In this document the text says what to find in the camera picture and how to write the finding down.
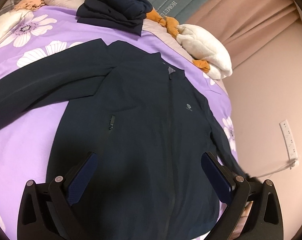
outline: jacket sleeve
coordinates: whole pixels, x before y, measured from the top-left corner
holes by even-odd
[[[102,39],[89,41],[45,57],[0,79],[0,129],[42,99],[45,105],[91,95],[115,68]]]
[[[206,98],[204,102],[204,111],[211,126],[211,139],[217,148],[217,155],[221,159],[223,165],[225,165],[231,172],[244,176],[247,179],[248,174],[241,169],[240,165],[233,157],[229,140],[227,139],[224,130],[213,116]]]

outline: jacket zipper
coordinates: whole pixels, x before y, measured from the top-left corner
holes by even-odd
[[[109,123],[109,133],[110,133],[111,130],[113,129],[114,121],[115,121],[115,115],[112,115],[112,116],[111,116],[110,123]]]
[[[172,162],[172,114],[173,114],[173,95],[172,95],[172,77],[169,74],[169,102],[168,102],[168,112],[167,112],[167,179],[168,179],[168,187],[169,192],[171,192],[172,199],[169,203],[168,208],[168,216],[165,224],[164,231],[164,240],[167,239],[168,229],[170,225],[171,216],[173,213],[174,205],[175,205],[175,188],[174,188],[174,178],[173,178],[173,162]]]

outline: jacket logo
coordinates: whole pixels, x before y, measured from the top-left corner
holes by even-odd
[[[191,109],[191,106],[190,106],[189,104],[186,104],[186,109],[187,109],[187,110],[190,110],[190,111],[193,111],[193,110]]]

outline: navy jacket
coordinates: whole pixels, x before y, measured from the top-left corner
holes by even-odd
[[[123,41],[89,41],[2,78],[0,128],[24,111],[65,100],[47,181],[88,151],[100,155],[72,206],[93,239],[187,240],[213,227],[219,204],[201,155],[211,151],[232,172],[244,172],[183,70]]]

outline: blue gripper pad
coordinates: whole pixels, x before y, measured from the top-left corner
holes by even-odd
[[[230,205],[233,199],[231,187],[222,172],[207,153],[203,153],[202,155],[201,166],[219,200],[226,205]]]
[[[86,163],[81,167],[67,189],[67,201],[70,206],[79,202],[90,179],[98,166],[98,156],[92,153]]]

